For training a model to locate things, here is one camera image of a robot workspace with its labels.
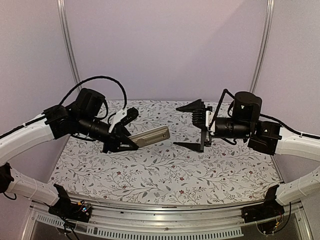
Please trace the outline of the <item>beige remote control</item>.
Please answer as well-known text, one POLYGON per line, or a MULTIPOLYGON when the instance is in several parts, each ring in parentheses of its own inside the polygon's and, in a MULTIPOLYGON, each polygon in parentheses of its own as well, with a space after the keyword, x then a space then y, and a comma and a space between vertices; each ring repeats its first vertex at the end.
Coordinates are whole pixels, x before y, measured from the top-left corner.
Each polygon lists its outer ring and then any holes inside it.
POLYGON ((170 138, 170 131, 168 126, 166 125, 162 125, 162 126, 129 136, 129 139, 133 141, 139 148, 153 145, 153 144, 168 140, 169 138, 170 138))

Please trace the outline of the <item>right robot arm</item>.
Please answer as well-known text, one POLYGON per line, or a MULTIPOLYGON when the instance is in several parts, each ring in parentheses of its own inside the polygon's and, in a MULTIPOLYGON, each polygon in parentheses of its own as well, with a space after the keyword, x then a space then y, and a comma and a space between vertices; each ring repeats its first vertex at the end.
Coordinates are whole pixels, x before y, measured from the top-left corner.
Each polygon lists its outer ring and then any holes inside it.
POLYGON ((211 146, 213 138, 231 145, 243 140, 248 148, 262 154, 320 160, 318 135, 299 132, 277 118, 262 114, 262 99, 251 92, 231 95, 233 101, 227 110, 228 116, 219 117, 225 95, 231 93, 224 89, 215 109, 201 99, 176 108, 179 112, 191 113, 192 124, 201 130, 200 143, 177 142, 176 145, 202 153, 205 147, 211 146))

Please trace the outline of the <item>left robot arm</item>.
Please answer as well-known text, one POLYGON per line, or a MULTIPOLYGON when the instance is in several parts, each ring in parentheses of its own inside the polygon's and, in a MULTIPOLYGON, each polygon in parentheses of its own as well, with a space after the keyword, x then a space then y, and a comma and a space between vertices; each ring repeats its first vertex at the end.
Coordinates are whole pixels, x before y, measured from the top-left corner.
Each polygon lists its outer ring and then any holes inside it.
POLYGON ((75 134, 102 142, 103 153, 137 150, 139 146, 130 139, 131 134, 125 126, 138 117, 138 110, 124 107, 112 115, 110 123, 105 123, 98 113, 101 106, 107 105, 104 95, 83 88, 68 106, 50 107, 12 133, 1 135, 0 192, 43 202, 54 207, 63 217, 70 217, 75 211, 74 205, 62 186, 27 177, 13 169, 8 161, 37 145, 75 134))

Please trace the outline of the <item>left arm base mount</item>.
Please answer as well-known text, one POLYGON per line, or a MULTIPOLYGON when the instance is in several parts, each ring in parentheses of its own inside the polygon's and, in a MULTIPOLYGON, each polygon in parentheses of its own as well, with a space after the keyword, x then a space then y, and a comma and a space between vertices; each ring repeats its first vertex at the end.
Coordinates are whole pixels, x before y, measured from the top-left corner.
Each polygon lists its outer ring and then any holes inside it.
POLYGON ((92 205, 84 200, 72 203, 68 193, 62 186, 58 184, 53 186, 58 192, 58 201, 48 208, 48 213, 65 220, 88 223, 92 215, 92 205))

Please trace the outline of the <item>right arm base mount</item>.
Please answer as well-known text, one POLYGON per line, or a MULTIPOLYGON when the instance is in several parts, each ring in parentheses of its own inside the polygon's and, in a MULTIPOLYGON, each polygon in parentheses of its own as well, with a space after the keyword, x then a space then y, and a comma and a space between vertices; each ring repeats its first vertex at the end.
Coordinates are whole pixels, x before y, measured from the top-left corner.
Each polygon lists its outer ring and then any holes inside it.
POLYGON ((241 217, 245 223, 272 219, 270 222, 263 222, 257 225, 257 229, 264 235, 271 235, 277 231, 280 221, 276 217, 280 217, 281 220, 285 213, 284 207, 276 201, 276 192, 279 186, 277 184, 270 187, 262 203, 241 209, 241 217))

